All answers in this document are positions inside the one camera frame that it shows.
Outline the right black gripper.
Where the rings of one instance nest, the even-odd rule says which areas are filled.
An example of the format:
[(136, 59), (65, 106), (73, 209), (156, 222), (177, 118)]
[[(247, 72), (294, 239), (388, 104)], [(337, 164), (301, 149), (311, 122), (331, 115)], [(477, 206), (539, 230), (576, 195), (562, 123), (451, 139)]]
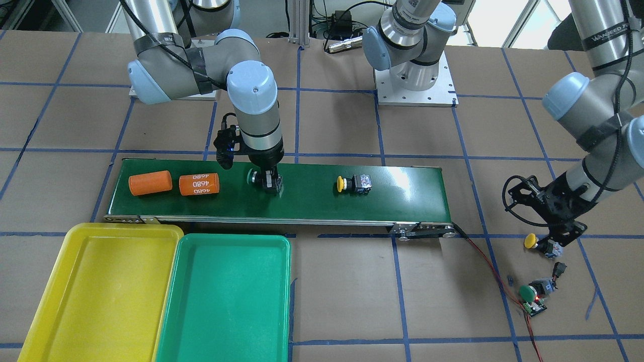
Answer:
[(247, 145), (242, 137), (239, 125), (228, 126), (227, 118), (235, 117), (235, 113), (225, 113), (221, 121), (221, 129), (213, 142), (216, 147), (216, 160), (228, 170), (232, 168), (236, 154), (246, 155), (251, 163), (260, 167), (256, 175), (256, 183), (262, 186), (262, 190), (269, 194), (279, 194), (282, 190), (282, 176), (279, 174), (277, 165), (284, 156), (283, 140), (276, 146), (267, 150), (255, 149)]

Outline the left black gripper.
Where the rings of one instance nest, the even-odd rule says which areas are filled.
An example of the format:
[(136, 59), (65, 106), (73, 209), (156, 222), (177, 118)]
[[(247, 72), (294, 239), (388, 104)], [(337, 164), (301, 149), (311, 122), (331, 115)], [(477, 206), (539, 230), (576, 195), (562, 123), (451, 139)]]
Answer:
[[(549, 241), (566, 247), (588, 229), (586, 224), (576, 220), (589, 211), (589, 200), (581, 197), (588, 189), (588, 183), (571, 189), (565, 176), (557, 177), (545, 187), (538, 185), (535, 176), (511, 176), (505, 181), (505, 193), (510, 195), (512, 204), (505, 202), (505, 211), (525, 224), (547, 227)], [(532, 208), (545, 222), (531, 222), (512, 211), (519, 204)]]

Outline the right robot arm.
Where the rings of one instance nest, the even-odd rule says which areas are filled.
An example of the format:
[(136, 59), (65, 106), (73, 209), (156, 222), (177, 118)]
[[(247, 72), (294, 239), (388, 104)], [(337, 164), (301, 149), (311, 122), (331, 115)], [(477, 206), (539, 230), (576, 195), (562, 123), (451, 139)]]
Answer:
[(282, 190), (284, 156), (278, 87), (251, 37), (236, 27), (237, 1), (122, 1), (136, 59), (127, 72), (147, 105), (228, 92), (238, 124), (222, 123), (217, 160), (230, 169), (234, 148), (256, 166), (249, 181), (265, 192)]

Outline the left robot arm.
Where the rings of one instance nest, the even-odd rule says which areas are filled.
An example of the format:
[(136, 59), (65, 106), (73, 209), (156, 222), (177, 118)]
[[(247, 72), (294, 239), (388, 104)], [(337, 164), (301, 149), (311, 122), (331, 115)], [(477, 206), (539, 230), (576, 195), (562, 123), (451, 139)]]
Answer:
[[(642, 102), (642, 20), (628, 1), (571, 1), (571, 14), (593, 78), (573, 72), (557, 81), (543, 107), (587, 152), (586, 157), (540, 187), (537, 178), (512, 176), (504, 186), (511, 204), (532, 208), (549, 234), (529, 234), (527, 249), (549, 257), (587, 230), (577, 218), (603, 199), (642, 178), (642, 117), (630, 109)], [(362, 37), (364, 55), (378, 71), (399, 69), (398, 84), (425, 91), (438, 76), (438, 62), (455, 28), (454, 11), (440, 1), (397, 1)]]

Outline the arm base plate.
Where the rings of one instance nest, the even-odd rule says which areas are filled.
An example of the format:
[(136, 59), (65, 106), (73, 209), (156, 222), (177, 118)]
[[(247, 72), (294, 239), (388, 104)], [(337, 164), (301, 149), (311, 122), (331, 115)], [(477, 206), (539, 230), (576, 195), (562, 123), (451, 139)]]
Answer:
[[(188, 97), (182, 97), (179, 100), (192, 100), (192, 101), (216, 101), (217, 96), (221, 94), (222, 89), (216, 89), (213, 92), (205, 95), (201, 94), (196, 94), (193, 96), (188, 96)], [(130, 88), (129, 90), (129, 96), (138, 98), (138, 95), (136, 94), (136, 91), (133, 87)]]
[(446, 54), (425, 67), (406, 62), (391, 69), (373, 71), (378, 103), (383, 106), (458, 106)]

